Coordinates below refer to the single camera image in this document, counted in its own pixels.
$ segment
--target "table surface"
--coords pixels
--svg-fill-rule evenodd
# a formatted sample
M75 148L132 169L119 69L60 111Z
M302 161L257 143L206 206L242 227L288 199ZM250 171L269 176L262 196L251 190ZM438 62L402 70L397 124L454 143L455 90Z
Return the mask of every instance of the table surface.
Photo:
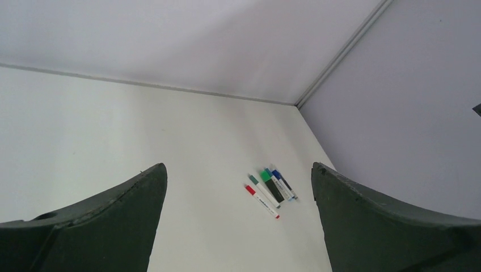
M149 271L331 271L295 107L0 68L0 222L34 217L165 163ZM275 164L299 196L276 220L243 188Z

